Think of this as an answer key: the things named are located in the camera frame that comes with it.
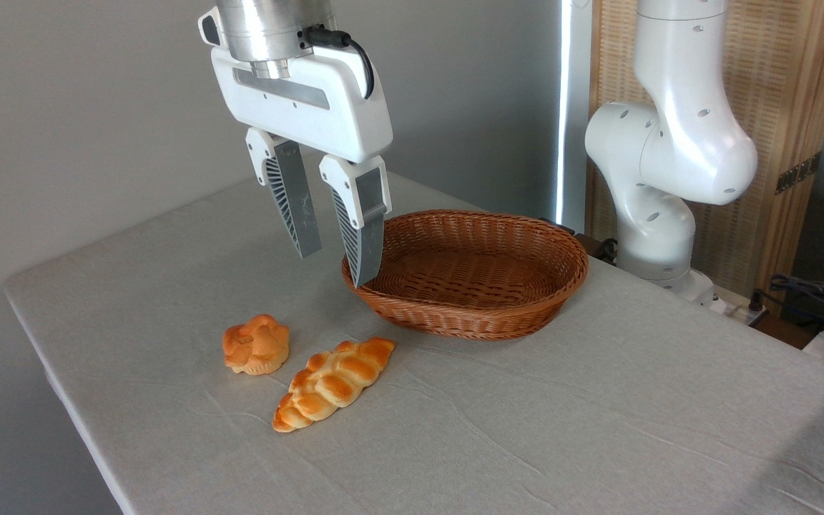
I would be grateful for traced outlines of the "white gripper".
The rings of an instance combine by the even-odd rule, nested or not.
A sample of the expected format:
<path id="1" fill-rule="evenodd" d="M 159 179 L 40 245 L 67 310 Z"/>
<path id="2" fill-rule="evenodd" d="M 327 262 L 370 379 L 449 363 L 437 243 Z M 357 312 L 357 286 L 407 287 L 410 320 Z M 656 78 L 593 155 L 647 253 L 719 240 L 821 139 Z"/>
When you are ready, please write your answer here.
<path id="1" fill-rule="evenodd" d="M 298 254 L 323 247 L 300 143 L 331 154 L 320 173 L 331 188 L 350 276 L 354 287 L 369 283 L 379 273 L 391 212 L 378 154 L 393 141 L 373 67 L 356 49 L 308 39 L 310 32 L 336 30 L 330 7 L 213 7 L 197 28 L 212 48 L 228 109 L 249 126 L 245 142 L 256 179 L 270 189 Z"/>

